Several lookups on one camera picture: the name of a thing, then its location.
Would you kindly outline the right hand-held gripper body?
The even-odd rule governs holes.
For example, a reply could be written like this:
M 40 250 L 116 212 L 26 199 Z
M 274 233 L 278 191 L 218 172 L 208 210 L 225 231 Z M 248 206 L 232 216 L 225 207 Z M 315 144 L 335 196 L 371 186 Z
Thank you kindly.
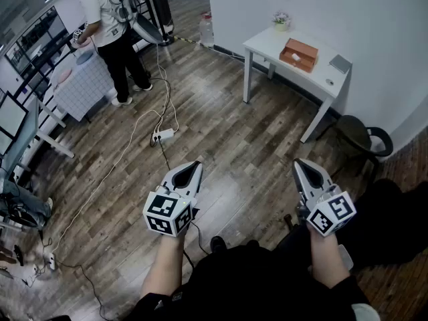
M 356 208 L 348 192 L 333 184 L 318 196 L 301 203 L 297 214 L 300 221 L 306 221 L 326 237 L 344 227 L 356 215 Z

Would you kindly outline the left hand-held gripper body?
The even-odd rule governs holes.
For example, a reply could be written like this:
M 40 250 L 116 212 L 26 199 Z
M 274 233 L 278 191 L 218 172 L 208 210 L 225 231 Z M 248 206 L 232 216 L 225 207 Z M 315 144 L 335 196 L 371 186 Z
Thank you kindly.
M 198 211 L 196 196 L 182 197 L 160 184 L 148 194 L 142 214 L 151 231 L 178 237 Z

